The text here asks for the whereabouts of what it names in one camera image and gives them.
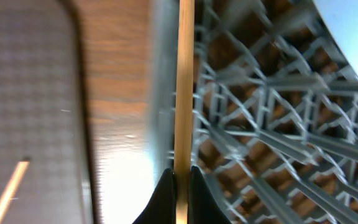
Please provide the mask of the light blue bowl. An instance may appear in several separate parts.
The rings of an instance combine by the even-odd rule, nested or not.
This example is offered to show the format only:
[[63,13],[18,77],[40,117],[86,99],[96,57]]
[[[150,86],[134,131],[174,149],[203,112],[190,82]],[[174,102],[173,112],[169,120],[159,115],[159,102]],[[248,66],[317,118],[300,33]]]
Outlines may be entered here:
[[314,0],[313,3],[358,76],[358,0]]

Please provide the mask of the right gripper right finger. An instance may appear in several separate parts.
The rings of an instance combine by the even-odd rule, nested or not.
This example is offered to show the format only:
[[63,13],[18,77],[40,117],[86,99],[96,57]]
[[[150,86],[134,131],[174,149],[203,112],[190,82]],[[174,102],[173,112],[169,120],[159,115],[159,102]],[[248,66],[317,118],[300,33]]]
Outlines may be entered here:
[[190,172],[190,224],[231,224],[229,219],[218,207],[200,169],[191,167]]

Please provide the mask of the wooden chopstick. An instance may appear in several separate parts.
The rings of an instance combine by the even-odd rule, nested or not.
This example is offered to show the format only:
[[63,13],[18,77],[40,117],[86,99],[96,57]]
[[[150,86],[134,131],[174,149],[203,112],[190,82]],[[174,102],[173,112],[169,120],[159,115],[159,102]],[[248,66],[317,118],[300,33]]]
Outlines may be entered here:
[[0,223],[3,221],[5,214],[10,206],[11,200],[14,198],[15,193],[26,173],[29,166],[29,161],[19,161],[12,173],[9,182],[4,188],[0,197]]
[[180,0],[174,141],[174,173],[177,180],[176,224],[188,223],[193,130],[194,19],[194,0]]

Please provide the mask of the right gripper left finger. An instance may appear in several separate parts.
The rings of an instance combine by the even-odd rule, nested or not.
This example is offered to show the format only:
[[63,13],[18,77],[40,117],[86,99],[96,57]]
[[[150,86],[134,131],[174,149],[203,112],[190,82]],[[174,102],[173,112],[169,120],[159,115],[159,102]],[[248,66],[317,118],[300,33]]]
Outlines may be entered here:
[[171,169],[165,169],[148,204],[133,224],[175,224],[176,183]]

